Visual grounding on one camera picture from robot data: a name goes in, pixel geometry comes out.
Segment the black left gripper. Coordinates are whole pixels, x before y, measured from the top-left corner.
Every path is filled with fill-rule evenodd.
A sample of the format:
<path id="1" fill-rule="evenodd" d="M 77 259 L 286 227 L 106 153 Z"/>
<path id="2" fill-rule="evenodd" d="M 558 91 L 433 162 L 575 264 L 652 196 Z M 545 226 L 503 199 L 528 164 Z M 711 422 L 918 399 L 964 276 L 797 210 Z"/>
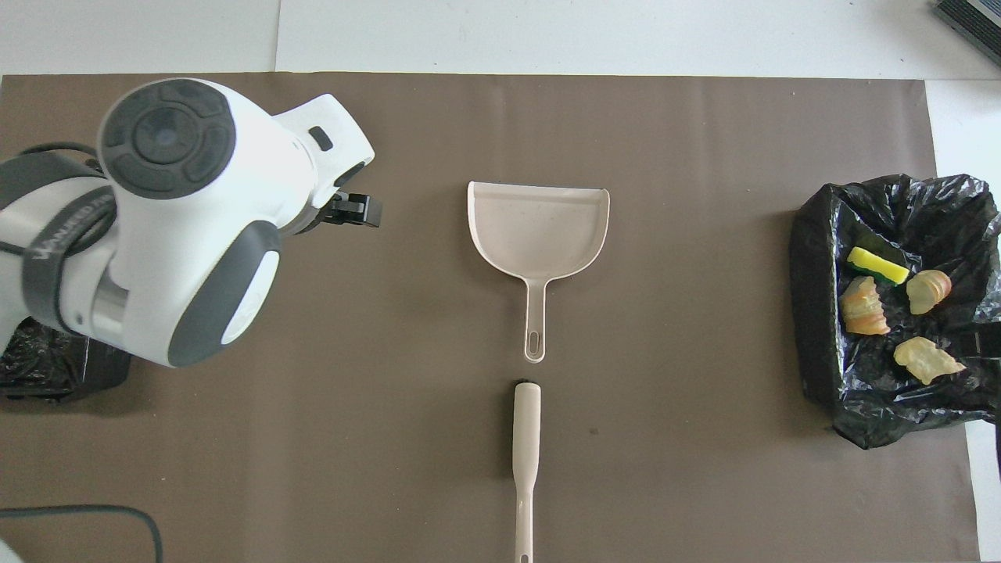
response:
<path id="1" fill-rule="evenodd" d="M 340 210 L 336 204 L 341 202 Z M 322 208 L 307 215 L 307 224 L 301 228 L 301 234 L 306 234 L 319 224 L 352 224 L 358 227 L 379 228 L 382 224 L 382 202 L 369 195 L 357 193 L 335 192 L 333 197 Z"/>

